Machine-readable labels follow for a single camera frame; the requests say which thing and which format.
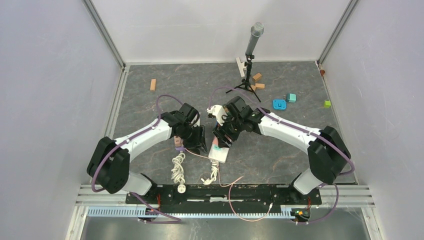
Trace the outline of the pink cube socket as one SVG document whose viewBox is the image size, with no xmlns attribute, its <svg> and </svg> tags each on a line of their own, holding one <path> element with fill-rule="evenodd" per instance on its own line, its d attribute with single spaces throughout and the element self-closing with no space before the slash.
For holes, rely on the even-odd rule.
<svg viewBox="0 0 424 240">
<path fill-rule="evenodd" d="M 214 148 L 220 148 L 219 147 L 219 140 L 216 136 L 213 138 L 212 144 L 213 144 Z"/>
</svg>

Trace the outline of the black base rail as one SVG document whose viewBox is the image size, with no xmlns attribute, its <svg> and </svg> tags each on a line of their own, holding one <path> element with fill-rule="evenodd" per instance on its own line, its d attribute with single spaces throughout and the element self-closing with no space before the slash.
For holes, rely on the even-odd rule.
<svg viewBox="0 0 424 240">
<path fill-rule="evenodd" d="M 302 195 L 279 184 L 234 184 L 232 187 L 187 185 L 183 193 L 176 184 L 155 185 L 141 199 L 158 205 L 167 214 L 260 214 L 278 213 L 280 206 L 322 204 L 318 189 Z"/>
</svg>

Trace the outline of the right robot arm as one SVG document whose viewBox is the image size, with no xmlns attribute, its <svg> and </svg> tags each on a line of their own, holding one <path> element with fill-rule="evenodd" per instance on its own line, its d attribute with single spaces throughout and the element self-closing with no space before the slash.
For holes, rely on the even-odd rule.
<svg viewBox="0 0 424 240">
<path fill-rule="evenodd" d="M 268 109 L 252 109 L 240 96 L 206 111 L 216 119 L 212 132 L 221 148 L 230 148 L 242 132 L 248 132 L 275 138 L 307 154 L 309 167 L 289 185 L 288 196 L 295 204 L 306 201 L 313 189 L 331 185 L 338 176 L 355 169 L 342 137 L 331 126 L 319 129 L 294 123 Z"/>
</svg>

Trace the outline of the grey microphone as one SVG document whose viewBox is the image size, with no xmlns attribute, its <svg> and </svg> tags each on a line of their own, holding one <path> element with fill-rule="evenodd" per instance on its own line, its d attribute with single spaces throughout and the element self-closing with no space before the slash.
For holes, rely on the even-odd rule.
<svg viewBox="0 0 424 240">
<path fill-rule="evenodd" d="M 256 22 L 251 28 L 250 28 L 250 38 L 246 47 L 245 55 L 251 56 L 253 55 L 254 49 L 257 45 L 257 42 L 259 41 L 259 38 L 264 33 L 264 25 L 261 22 Z"/>
</svg>

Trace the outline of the white multicolour power strip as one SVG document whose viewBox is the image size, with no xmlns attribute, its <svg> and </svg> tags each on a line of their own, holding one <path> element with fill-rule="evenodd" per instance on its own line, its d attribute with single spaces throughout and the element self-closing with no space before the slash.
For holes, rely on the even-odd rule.
<svg viewBox="0 0 424 240">
<path fill-rule="evenodd" d="M 224 164 L 226 162 L 229 150 L 230 149 L 228 147 L 215 148 L 213 147 L 213 142 L 212 142 L 210 151 L 208 153 L 208 157 L 212 160 L 215 160 L 219 163 Z"/>
</svg>

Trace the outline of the small green cube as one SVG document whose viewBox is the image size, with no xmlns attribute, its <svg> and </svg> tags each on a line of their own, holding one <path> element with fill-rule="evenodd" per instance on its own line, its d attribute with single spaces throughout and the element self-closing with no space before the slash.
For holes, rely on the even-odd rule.
<svg viewBox="0 0 424 240">
<path fill-rule="evenodd" d="M 331 104 L 331 102 L 329 101 L 329 100 L 325 100 L 324 102 L 323 102 L 323 107 L 324 108 L 330 108 L 332 106 L 332 104 Z"/>
</svg>

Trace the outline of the brown charger plug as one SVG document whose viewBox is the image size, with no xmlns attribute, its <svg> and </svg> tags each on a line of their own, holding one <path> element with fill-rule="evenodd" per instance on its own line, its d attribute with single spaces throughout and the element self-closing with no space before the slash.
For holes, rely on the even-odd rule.
<svg viewBox="0 0 424 240">
<path fill-rule="evenodd" d="M 184 146 L 184 144 L 183 144 L 183 140 L 182 140 L 180 137 L 175 136 L 175 137 L 174 137 L 174 145 L 175 145 L 175 147 L 176 147 L 176 148 L 181 148 L 181 147 L 183 147 L 183 146 Z"/>
</svg>

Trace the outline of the white bracket piece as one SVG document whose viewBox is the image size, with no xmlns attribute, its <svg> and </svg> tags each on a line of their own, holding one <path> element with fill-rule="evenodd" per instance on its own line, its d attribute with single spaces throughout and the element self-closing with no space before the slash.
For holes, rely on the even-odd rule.
<svg viewBox="0 0 424 240">
<path fill-rule="evenodd" d="M 246 73 L 247 73 L 247 66 L 246 66 L 246 62 L 242 61 L 240 57 L 236 57 L 235 58 L 239 73 L 240 73 L 240 77 L 242 79 L 244 79 L 246 77 Z"/>
</svg>

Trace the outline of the left wooden block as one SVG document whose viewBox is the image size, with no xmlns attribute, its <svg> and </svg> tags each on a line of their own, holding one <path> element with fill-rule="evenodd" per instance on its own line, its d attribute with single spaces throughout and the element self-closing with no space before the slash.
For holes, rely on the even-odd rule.
<svg viewBox="0 0 424 240">
<path fill-rule="evenodd" d="M 155 78 L 153 78 L 150 81 L 150 88 L 149 88 L 149 90 L 151 92 L 155 92 L 156 91 L 156 88 L 157 88 L 157 80 Z"/>
</svg>

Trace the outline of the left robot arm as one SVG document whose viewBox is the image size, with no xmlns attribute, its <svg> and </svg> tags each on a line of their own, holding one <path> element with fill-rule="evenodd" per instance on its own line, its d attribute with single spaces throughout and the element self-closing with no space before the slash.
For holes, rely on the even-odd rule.
<svg viewBox="0 0 424 240">
<path fill-rule="evenodd" d="M 183 146 L 196 154 L 208 151 L 199 111 L 184 103 L 180 109 L 161 113 L 153 122 L 130 135 L 101 138 L 86 172 L 93 183 L 101 186 L 101 191 L 136 193 L 145 204 L 151 204 L 157 198 L 156 184 L 146 175 L 130 171 L 130 163 L 147 149 L 173 137 L 179 137 Z"/>
</svg>

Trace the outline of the upper wooden block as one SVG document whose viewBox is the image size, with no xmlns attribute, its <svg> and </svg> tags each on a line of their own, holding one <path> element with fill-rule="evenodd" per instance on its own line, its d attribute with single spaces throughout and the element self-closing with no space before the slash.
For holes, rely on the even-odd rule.
<svg viewBox="0 0 424 240">
<path fill-rule="evenodd" d="M 261 79 L 262 79 L 262 74 L 261 73 L 257 73 L 257 74 L 255 74 L 253 77 L 252 77 L 252 79 L 255 81 L 255 82 L 258 82 L 258 81 L 260 81 Z"/>
</svg>

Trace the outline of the blue flat adapter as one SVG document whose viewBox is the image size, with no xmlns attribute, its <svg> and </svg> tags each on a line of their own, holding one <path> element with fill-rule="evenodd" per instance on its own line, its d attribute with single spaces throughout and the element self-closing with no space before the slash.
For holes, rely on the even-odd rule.
<svg viewBox="0 0 424 240">
<path fill-rule="evenodd" d="M 272 107 L 274 110 L 284 111 L 287 108 L 287 102 L 285 99 L 274 99 L 272 101 Z"/>
</svg>

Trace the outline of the black tripod stand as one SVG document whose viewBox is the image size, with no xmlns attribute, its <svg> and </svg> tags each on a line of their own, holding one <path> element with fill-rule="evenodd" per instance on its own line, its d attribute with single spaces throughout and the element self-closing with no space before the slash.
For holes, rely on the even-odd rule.
<svg viewBox="0 0 424 240">
<path fill-rule="evenodd" d="M 255 59 L 255 56 L 254 55 L 246 55 L 245 57 L 246 57 L 245 64 L 247 66 L 246 76 L 245 76 L 245 78 L 241 78 L 241 83 L 239 85 L 235 86 L 234 89 L 235 90 L 244 90 L 244 91 L 253 93 L 254 96 L 256 97 L 256 99 L 261 103 L 262 101 L 260 100 L 256 91 L 253 89 L 252 84 L 250 82 L 250 78 L 252 76 L 251 71 L 252 71 L 252 66 L 253 66 L 252 60 Z"/>
</svg>

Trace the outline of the purple USB power strip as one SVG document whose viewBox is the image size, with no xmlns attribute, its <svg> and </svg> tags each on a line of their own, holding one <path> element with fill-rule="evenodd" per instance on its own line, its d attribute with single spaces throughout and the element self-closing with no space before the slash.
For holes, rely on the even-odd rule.
<svg viewBox="0 0 424 240">
<path fill-rule="evenodd" d="M 179 152 L 184 152 L 185 151 L 185 147 L 183 146 L 183 147 L 175 147 L 175 150 L 176 151 L 179 151 Z"/>
</svg>

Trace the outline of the wooden block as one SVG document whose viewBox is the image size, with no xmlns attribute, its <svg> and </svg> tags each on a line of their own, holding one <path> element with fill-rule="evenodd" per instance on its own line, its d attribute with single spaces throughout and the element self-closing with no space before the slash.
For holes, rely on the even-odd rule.
<svg viewBox="0 0 424 240">
<path fill-rule="evenodd" d="M 256 83 L 254 86 L 255 89 L 264 89 L 266 85 L 263 83 Z"/>
<path fill-rule="evenodd" d="M 255 81 L 255 82 L 258 82 L 258 81 L 260 81 L 261 79 L 262 79 L 262 74 L 261 73 L 257 73 L 257 74 L 255 74 L 253 77 L 252 77 L 252 79 Z"/>
<path fill-rule="evenodd" d="M 149 88 L 149 90 L 151 92 L 155 92 L 156 91 L 156 88 L 157 88 L 157 80 L 155 78 L 153 78 L 150 81 L 150 88 Z"/>
</svg>

